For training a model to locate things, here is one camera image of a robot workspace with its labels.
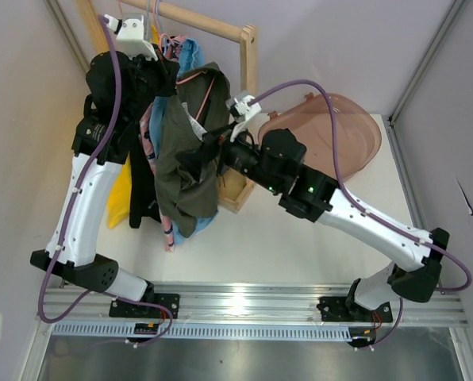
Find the light blue shorts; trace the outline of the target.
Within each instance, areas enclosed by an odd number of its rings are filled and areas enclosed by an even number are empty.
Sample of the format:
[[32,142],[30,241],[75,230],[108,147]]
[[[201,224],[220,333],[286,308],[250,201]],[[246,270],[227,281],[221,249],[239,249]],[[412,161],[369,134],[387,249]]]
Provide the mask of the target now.
[[[179,64],[176,85],[179,83],[180,75],[187,71],[194,70],[198,67],[202,67],[207,64],[203,58],[202,49],[198,46],[197,42],[190,38],[173,38],[173,40],[167,45],[166,53],[167,60],[174,60]],[[191,121],[191,125],[193,127],[193,130],[198,134],[198,138],[202,142],[203,134],[208,132],[206,132],[203,127],[201,127],[200,124],[198,124],[198,122],[194,119]],[[200,229],[204,229],[213,219],[214,217],[198,219],[196,230],[192,235],[196,234],[196,232]],[[192,236],[191,235],[188,238],[183,237],[179,233],[176,224],[174,222],[172,223],[174,224],[176,244],[181,243]]]

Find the olive green shorts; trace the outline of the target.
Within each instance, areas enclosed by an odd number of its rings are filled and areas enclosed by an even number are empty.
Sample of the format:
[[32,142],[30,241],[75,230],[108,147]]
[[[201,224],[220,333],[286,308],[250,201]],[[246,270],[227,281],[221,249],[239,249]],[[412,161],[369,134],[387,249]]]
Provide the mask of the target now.
[[189,156],[180,159],[178,154],[196,151],[202,144],[191,125],[193,119],[206,132],[229,123],[225,104],[229,98],[228,79],[217,63],[210,62],[180,75],[176,94],[166,103],[156,159],[156,196],[162,214],[185,238],[194,233],[198,219],[216,215],[217,178],[215,163],[189,164]]

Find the blue wire hanger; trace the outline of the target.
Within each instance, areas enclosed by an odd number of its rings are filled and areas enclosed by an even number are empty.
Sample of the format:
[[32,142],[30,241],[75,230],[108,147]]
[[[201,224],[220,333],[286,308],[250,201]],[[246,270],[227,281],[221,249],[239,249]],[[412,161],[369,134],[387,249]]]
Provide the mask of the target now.
[[163,36],[163,26],[159,16],[160,0],[147,0],[146,1],[146,13],[149,21],[153,24],[158,40],[161,40]]

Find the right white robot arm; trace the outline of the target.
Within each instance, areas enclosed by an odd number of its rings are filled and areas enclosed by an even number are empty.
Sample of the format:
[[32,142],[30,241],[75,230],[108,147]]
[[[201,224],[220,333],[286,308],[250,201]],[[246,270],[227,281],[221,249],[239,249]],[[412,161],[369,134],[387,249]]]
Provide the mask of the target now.
[[334,178],[304,163],[306,146],[289,129],[265,133],[260,145],[243,137],[230,141],[205,133],[199,148],[176,154],[182,169],[196,181],[208,164],[231,168],[280,197],[279,205],[299,219],[338,229],[380,251],[390,264],[353,282],[345,300],[346,314],[363,320],[394,297],[428,302],[439,282],[441,256],[430,247],[449,238],[447,232],[414,229],[345,194]]

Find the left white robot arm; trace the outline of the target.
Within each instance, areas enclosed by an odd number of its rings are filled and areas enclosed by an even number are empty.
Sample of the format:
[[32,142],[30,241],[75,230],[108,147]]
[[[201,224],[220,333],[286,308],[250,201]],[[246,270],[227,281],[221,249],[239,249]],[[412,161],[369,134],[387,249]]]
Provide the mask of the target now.
[[147,293],[150,282],[120,268],[116,260],[96,252],[106,201],[137,142],[139,122],[155,97],[175,93],[179,71],[166,59],[129,58],[108,52],[90,62],[83,118],[75,130],[71,179],[59,222],[46,248],[32,253],[30,263],[49,275],[98,293],[127,299],[139,318],[155,307]]

